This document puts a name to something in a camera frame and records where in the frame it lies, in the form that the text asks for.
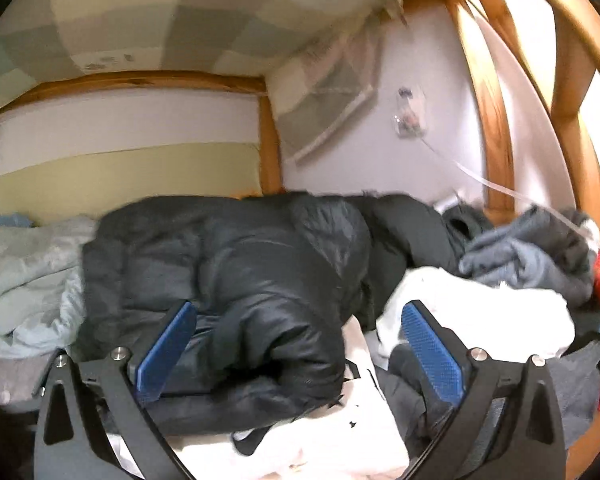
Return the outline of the black puffer jacket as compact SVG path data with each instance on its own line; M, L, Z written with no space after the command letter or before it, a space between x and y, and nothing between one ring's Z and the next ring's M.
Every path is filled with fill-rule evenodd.
M197 325L149 414L166 434L230 434L336 403L342 326L365 300L370 231L343 198L162 196L99 221L82 250L87 360L174 304Z

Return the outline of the white bed sheet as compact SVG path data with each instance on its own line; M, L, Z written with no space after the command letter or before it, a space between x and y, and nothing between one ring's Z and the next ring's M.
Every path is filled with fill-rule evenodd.
M59 353L73 354L71 348L8 350L0 354L0 405L35 399L46 393L48 372Z

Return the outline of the dark grey garment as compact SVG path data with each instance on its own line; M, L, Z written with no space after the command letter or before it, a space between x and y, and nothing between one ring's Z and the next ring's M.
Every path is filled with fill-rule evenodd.
M410 348L394 350L393 362L374 359L382 393L412 457L419 456L439 433L452 408L433 392ZM578 338L564 356L546 362L562 416L565 447L591 427L600 402L600 334Z

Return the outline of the white hoodie with logo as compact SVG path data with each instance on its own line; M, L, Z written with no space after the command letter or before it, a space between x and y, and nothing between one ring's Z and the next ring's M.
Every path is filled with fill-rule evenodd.
M539 356L546 364L560 358L574 337L566 300L557 292L489 287L436 268L411 270L390 296L376 330L363 333L355 321L343 327L349 363L338 404L264 436L188 438L176 454L198 479L404 478L422 454L412 457L400 438L374 359L393 362L394 350L413 352L401 334L401 314L414 300L466 348L486 350L498 361L523 363Z

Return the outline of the light blue duvet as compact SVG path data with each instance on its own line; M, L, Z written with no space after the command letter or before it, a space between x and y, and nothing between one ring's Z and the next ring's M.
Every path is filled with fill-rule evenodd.
M76 342L85 320L82 248L96 229L84 216L0 226L0 359L29 359Z

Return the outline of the grey knit sweater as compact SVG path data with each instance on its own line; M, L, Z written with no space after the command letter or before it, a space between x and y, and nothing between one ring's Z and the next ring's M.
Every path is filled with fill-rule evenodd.
M469 242L458 272L489 286L554 290L577 309L592 296L596 258L592 240L533 206Z

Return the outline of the black coat behind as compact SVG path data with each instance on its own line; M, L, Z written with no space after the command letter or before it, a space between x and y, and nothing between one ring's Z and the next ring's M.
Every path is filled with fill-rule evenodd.
M469 243L494 228L482 210L459 203L442 212L406 194L350 196L370 231L372 248L355 313L362 330L373 330L406 270L433 266L452 275Z

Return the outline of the checkered curtain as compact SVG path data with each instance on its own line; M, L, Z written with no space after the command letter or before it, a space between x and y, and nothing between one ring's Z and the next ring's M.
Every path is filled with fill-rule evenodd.
M317 148L376 88L401 0L12 0L0 108L43 82L129 70L264 77L283 154Z

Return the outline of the wall socket with plugs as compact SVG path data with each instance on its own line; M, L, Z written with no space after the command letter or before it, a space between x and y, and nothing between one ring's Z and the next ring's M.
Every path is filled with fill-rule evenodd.
M402 139L422 138L427 132L426 96L417 87L400 87L396 92L396 135Z

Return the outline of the wooden bed frame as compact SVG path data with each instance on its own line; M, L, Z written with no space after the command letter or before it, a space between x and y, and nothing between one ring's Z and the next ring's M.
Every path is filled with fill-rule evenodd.
M0 0L0 13L12 0ZM477 163L486 216L506 226L538 206L588 214L600 230L600 160L581 122L600 77L600 0L401 0L379 15L372 96L306 156L284 156L264 77L129 70L43 82L0 108L30 119L41 105L80 96L133 101L143 90L192 90L196 99L140 110L130 128L108 115L59 124L56 139L26 131L0 146L0 214L52 224L84 212L99 220L162 196L248 200L406 194ZM427 132L396 135L396 92L426 96ZM600 234L597 243L600 245ZM32 451L42 396L0 408L0 479L18 477L15 452Z

